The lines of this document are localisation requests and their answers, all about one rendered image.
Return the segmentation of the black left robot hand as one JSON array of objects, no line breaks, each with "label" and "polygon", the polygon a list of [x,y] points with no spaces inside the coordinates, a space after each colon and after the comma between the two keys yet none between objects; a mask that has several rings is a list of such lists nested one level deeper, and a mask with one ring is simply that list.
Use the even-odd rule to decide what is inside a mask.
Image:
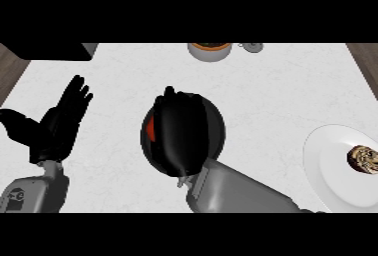
[{"label": "black left robot hand", "polygon": [[30,163],[62,162],[72,150],[80,123],[93,94],[84,78],[75,75],[41,120],[35,121],[12,109],[0,109],[0,123],[9,138],[30,147]]}]

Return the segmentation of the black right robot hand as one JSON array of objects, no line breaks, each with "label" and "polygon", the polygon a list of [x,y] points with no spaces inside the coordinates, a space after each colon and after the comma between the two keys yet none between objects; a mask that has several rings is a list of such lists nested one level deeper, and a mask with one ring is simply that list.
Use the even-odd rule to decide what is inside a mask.
[{"label": "black right robot hand", "polygon": [[171,177],[199,173],[208,157],[208,121],[198,94],[165,87],[154,103],[152,159]]}]

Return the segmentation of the red bell pepper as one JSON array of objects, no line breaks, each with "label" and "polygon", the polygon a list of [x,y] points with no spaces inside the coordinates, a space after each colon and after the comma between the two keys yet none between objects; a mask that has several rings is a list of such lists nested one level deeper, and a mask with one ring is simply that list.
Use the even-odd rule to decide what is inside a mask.
[{"label": "red bell pepper", "polygon": [[155,142],[154,114],[151,115],[149,121],[146,123],[146,135],[149,140]]}]

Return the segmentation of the black round pan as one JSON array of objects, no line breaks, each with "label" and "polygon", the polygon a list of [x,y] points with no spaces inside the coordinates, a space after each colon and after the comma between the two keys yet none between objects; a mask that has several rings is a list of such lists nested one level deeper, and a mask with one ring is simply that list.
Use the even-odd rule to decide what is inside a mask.
[{"label": "black round pan", "polygon": [[[213,102],[207,99],[202,98],[202,103],[204,103],[204,108],[207,111],[207,122],[208,122],[208,139],[210,139],[210,145],[208,145],[208,157],[211,159],[217,159],[219,155],[223,150],[223,145],[224,145],[224,140],[226,140],[226,127],[224,127],[224,121],[223,121],[223,116],[220,114],[220,111],[213,104]],[[152,157],[152,150],[151,146],[154,142],[149,140],[148,135],[146,135],[146,123],[149,121],[151,115],[154,114],[154,110],[148,111],[143,123],[142,123],[142,128],[140,128],[140,146],[143,150],[145,157],[148,159],[148,162],[154,166],[154,168],[168,175],[170,177],[174,177],[174,174],[170,174],[165,170],[164,167],[160,165],[158,161]]]}]

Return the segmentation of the white round plate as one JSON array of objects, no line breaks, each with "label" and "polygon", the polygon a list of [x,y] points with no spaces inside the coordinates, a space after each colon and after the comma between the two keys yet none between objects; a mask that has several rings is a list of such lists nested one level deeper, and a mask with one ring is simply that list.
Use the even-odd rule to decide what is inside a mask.
[{"label": "white round plate", "polygon": [[378,152],[378,142],[356,129],[325,125],[310,133],[303,147],[303,164],[318,197],[334,213],[378,213],[378,174],[357,172],[347,153],[357,146]]}]

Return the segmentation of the black box appliance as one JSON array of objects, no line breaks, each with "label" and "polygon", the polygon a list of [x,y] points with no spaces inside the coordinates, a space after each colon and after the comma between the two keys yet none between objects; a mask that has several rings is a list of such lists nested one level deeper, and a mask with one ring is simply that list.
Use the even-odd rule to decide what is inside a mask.
[{"label": "black box appliance", "polygon": [[90,61],[98,43],[10,43],[3,45],[24,60]]}]

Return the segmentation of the white pot with orange contents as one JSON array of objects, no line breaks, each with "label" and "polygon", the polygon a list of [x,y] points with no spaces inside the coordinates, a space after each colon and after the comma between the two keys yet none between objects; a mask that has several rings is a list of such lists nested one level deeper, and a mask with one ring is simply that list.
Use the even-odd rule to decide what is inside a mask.
[{"label": "white pot with orange contents", "polygon": [[223,60],[232,50],[232,44],[224,43],[217,47],[207,47],[198,43],[188,44],[188,50],[191,55],[202,62],[217,62]]}]

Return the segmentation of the brown swirled cupcake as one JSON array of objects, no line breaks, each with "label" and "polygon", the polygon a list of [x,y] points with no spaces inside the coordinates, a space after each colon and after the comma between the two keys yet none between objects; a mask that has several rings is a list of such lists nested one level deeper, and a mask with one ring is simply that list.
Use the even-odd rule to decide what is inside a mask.
[{"label": "brown swirled cupcake", "polygon": [[347,153],[351,168],[365,174],[378,174],[378,151],[368,146],[357,145]]}]

